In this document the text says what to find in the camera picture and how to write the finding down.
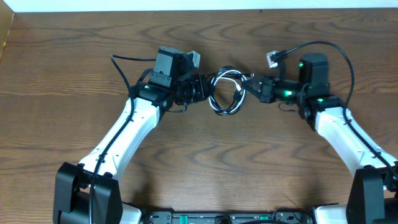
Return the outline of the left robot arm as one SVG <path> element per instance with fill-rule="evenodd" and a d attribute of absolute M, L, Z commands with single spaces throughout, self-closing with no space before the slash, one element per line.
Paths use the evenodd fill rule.
<path fill-rule="evenodd" d="M 54 223 L 140 223 L 142 211 L 121 199 L 119 183 L 144 138 L 173 105 L 208 97 L 200 54 L 160 47 L 154 67 L 128 83 L 123 112 L 103 140 L 76 165 L 65 162 L 55 178 Z"/>

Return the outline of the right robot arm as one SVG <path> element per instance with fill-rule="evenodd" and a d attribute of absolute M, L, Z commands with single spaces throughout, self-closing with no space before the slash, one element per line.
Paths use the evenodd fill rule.
<path fill-rule="evenodd" d="M 285 79 L 285 63 L 271 52 L 267 59 L 279 69 L 276 77 L 263 76 L 243 82 L 242 88 L 261 103 L 279 101 L 297 105 L 297 113 L 332 146 L 353 176 L 347 204 L 313 207 L 304 223 L 397 223 L 397 159 L 384 151 L 355 121 L 351 111 L 330 93 L 327 56 L 305 54 L 299 79 Z"/>

